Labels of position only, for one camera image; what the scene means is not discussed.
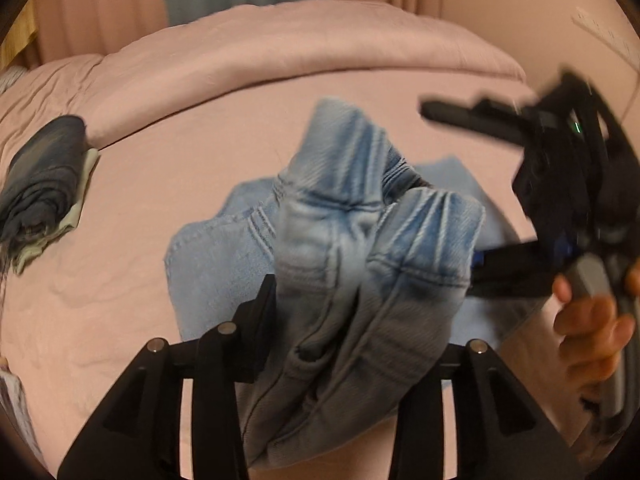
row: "metal bolt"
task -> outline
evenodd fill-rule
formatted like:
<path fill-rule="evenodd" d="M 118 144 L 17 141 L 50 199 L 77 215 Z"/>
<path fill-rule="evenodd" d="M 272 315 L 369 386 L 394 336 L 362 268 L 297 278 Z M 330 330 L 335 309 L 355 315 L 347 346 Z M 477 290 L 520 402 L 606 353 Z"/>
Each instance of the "metal bolt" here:
<path fill-rule="evenodd" d="M 238 327 L 233 321 L 225 321 L 218 325 L 218 333 L 222 335 L 232 335 Z"/>
<path fill-rule="evenodd" d="M 485 343 L 481 339 L 473 339 L 473 341 L 469 343 L 469 347 L 476 354 L 484 354 L 489 349 L 489 346 L 487 345 L 487 343 Z"/>
<path fill-rule="evenodd" d="M 164 348 L 164 339 L 155 337 L 146 344 L 146 349 L 154 354 Z"/>

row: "hand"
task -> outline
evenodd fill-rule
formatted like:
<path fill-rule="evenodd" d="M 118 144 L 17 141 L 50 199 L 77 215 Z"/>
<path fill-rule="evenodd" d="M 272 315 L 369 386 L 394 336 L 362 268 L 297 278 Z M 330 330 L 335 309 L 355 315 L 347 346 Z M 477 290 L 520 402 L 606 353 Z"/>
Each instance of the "hand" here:
<path fill-rule="evenodd" d="M 626 289 L 640 296 L 640 260 L 626 277 Z M 585 399 L 597 402 L 600 383 L 616 371 L 620 351 L 634 334 L 634 318 L 618 316 L 615 298 L 610 296 L 572 301 L 571 285 L 564 276 L 556 278 L 553 293 L 564 304 L 554 330 L 564 336 L 559 356 L 567 379 Z"/>

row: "jeans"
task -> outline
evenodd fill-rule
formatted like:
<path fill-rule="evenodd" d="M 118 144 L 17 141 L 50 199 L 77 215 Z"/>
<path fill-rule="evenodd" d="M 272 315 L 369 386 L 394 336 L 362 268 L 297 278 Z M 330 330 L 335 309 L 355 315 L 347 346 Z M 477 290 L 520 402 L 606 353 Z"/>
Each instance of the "jeans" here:
<path fill-rule="evenodd" d="M 237 389 L 251 466 L 341 446 L 389 416 L 448 342 L 495 345 L 540 305 L 465 299 L 474 248 L 517 237 L 457 160 L 428 169 L 412 168 L 361 110 L 327 98 L 286 169 L 236 188 L 215 218 L 173 238 L 165 264 L 183 339 L 231 319 L 276 275 L 270 357 Z M 447 171 L 467 192 L 438 182 Z"/>

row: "pink bedsheet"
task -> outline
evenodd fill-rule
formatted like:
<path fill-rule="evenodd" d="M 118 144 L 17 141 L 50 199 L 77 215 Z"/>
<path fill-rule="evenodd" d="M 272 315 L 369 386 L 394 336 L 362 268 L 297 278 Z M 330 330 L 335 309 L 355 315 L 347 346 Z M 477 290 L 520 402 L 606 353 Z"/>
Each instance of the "pink bedsheet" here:
<path fill-rule="evenodd" d="M 243 28 L 250 25 L 255 40 Z M 457 155 L 518 233 L 530 235 L 510 189 L 519 153 L 417 113 L 425 94 L 532 99 L 522 77 L 511 58 L 453 25 L 379 4 L 300 2 L 240 7 L 20 79 L 0 97 L 0 171 L 65 112 L 81 114 L 102 148 L 78 229 L 8 283 L 2 351 L 25 384 L 49 468 L 57 471 L 148 339 L 178 340 L 162 266 L 170 237 L 214 215 L 239 181 L 286 165 L 322 96 L 363 107 L 412 162 Z M 504 355 L 572 440 L 584 419 L 555 359 L 553 309 L 507 342 Z M 185 469 L 188 424 L 185 416 Z M 393 432 L 389 421 L 333 454 L 255 478 L 383 479 Z"/>

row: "denim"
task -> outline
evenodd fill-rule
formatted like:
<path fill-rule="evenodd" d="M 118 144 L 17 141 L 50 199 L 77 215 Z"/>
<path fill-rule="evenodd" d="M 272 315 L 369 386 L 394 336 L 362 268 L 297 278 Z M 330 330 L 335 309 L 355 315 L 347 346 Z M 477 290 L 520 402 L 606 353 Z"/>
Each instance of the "denim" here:
<path fill-rule="evenodd" d="M 49 121 L 12 158 L 0 192 L 0 241 L 10 256 L 50 234 L 76 200 L 88 149 L 84 121 Z"/>
<path fill-rule="evenodd" d="M 258 380 L 237 387 L 251 466 L 341 446 L 389 416 L 448 342 L 495 344 L 539 305 L 505 314 L 504 302 L 465 299 L 474 248 L 517 236 L 456 159 L 423 169 L 361 110 L 327 98 L 287 168 L 236 187 L 215 218 L 172 239 L 184 340 L 276 275 L 274 345 Z"/>

